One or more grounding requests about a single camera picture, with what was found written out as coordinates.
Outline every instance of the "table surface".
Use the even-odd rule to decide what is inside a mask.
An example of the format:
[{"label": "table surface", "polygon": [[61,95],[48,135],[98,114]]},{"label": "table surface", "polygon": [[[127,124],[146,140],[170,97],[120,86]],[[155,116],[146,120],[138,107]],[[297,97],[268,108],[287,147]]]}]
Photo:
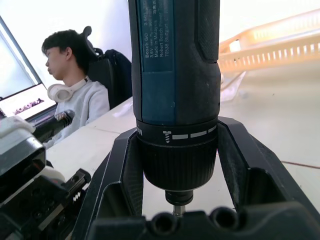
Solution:
[{"label": "table surface", "polygon": [[[247,72],[232,101],[221,102],[220,116],[234,118],[270,148],[320,212],[320,69],[319,62]],[[79,168],[91,175],[105,159],[119,134],[136,126],[132,99],[80,128],[47,151],[66,179]],[[218,206],[233,208],[219,158],[211,180],[194,191],[187,211],[210,213]],[[163,190],[144,181],[143,211],[149,219],[158,212],[172,212]]]}]

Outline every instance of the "electric screwdriver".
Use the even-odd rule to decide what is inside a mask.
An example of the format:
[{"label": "electric screwdriver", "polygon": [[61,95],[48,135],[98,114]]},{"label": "electric screwdriver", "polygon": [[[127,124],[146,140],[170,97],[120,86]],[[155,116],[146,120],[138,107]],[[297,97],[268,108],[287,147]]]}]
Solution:
[{"label": "electric screwdriver", "polygon": [[129,0],[133,111],[145,177],[176,215],[212,177],[219,0]]}]

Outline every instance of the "black backpack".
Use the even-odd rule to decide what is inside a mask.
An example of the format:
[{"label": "black backpack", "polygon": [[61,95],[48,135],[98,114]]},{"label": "black backpack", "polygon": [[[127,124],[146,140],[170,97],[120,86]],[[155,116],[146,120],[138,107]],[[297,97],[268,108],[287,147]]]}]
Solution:
[{"label": "black backpack", "polygon": [[108,89],[110,109],[113,109],[132,97],[131,62],[114,49],[103,54],[101,49],[94,48],[88,40],[91,32],[91,27],[87,26],[81,33],[90,57],[87,75]]},{"label": "black backpack", "polygon": [[105,57],[109,59],[112,69],[113,76],[116,79],[117,92],[121,96],[120,99],[127,100],[132,97],[132,80],[131,80],[131,62],[122,53],[111,49],[104,53]]}]

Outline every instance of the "black office chair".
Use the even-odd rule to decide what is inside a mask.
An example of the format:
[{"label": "black office chair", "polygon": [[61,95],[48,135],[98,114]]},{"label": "black office chair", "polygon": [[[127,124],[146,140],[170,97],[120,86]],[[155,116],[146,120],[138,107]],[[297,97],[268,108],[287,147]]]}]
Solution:
[{"label": "black office chair", "polygon": [[129,83],[123,83],[116,79],[114,68],[106,54],[103,54],[101,49],[94,48],[92,43],[88,40],[88,36],[91,32],[91,27],[86,26],[83,33],[81,33],[90,55],[89,71],[87,75],[92,81],[98,81],[108,89],[110,109],[113,109],[132,96],[124,94],[125,89],[128,88],[126,84]]}]

